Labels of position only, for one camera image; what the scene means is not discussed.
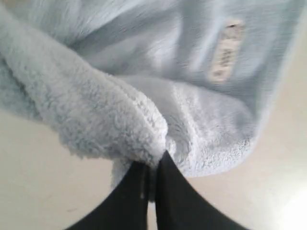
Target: fabric tag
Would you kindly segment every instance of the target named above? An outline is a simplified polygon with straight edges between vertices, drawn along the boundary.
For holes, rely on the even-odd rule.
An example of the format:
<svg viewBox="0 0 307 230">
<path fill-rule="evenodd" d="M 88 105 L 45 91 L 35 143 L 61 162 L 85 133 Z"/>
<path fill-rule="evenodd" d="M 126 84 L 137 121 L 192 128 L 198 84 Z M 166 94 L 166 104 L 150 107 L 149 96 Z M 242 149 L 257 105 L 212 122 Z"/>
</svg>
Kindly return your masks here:
<svg viewBox="0 0 307 230">
<path fill-rule="evenodd" d="M 244 30 L 245 24 L 242 20 L 229 19 L 226 21 L 213 56 L 209 73 L 211 81 L 224 82 L 230 77 L 243 41 Z"/>
</svg>

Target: light blue fleece blanket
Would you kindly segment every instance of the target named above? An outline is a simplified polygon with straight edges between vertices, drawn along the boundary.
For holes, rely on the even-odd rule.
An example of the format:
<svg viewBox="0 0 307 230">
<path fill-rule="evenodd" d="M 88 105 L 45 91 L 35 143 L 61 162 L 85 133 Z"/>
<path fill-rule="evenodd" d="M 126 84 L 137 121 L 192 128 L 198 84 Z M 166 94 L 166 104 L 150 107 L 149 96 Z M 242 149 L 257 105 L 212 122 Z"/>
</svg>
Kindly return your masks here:
<svg viewBox="0 0 307 230">
<path fill-rule="evenodd" d="M 186 176 L 251 152 L 305 0 L 24 0 L 0 4 L 0 108 L 81 157 Z"/>
</svg>

